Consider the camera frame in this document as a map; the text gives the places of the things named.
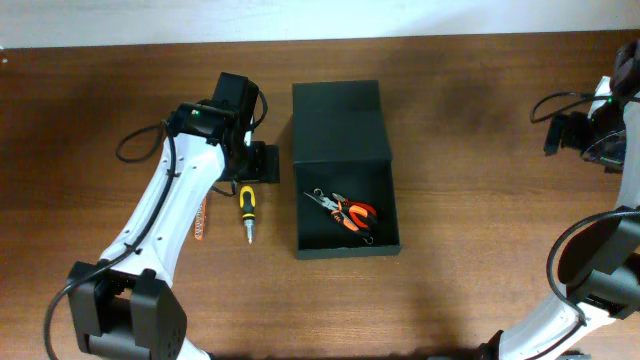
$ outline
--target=pliers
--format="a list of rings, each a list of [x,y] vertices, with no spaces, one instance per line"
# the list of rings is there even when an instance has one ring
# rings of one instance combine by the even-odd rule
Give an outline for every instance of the pliers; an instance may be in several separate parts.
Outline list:
[[[304,194],[329,210],[331,217],[338,224],[352,233],[362,236],[367,244],[373,244],[371,232],[372,227],[378,223],[378,216],[372,206],[351,202],[336,193],[332,194],[333,198],[337,200],[334,201],[325,196],[321,189],[315,189],[313,193],[305,191]]]

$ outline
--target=wooden table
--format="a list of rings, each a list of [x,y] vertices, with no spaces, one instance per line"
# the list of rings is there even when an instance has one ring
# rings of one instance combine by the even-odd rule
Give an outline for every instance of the wooden table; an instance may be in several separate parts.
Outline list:
[[[118,140],[210,96],[219,73],[269,100],[256,138],[277,143],[281,183],[256,187],[257,240],[237,199],[211,196],[174,293],[188,337],[220,355],[348,357],[475,347],[550,292],[544,265],[574,221],[613,207],[620,177],[574,151],[545,158],[531,106],[592,91],[640,32],[446,36],[7,50],[0,64],[0,358],[43,359],[42,319],[75,261],[94,262],[156,167],[114,157]],[[404,250],[297,261],[291,163],[295,82],[378,79]],[[137,140],[142,153],[153,136]],[[579,344],[638,359],[640,316]],[[66,300],[54,346],[77,350]]]

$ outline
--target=white wall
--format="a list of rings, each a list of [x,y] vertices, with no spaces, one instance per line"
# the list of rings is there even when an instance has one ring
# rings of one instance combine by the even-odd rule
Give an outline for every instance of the white wall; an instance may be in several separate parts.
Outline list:
[[[632,28],[639,0],[0,0],[5,48]]]

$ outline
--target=box lid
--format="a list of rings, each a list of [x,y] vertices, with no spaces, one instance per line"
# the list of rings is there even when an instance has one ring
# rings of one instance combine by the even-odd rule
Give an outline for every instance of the box lid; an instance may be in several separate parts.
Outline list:
[[[294,163],[392,158],[376,80],[293,85]]]

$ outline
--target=black box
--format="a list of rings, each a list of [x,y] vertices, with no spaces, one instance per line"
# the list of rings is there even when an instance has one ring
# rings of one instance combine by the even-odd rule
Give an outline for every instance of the black box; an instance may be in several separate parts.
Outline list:
[[[294,84],[293,136],[298,259],[397,255],[402,247],[378,82]],[[373,205],[379,219],[373,244],[303,194],[315,188]]]

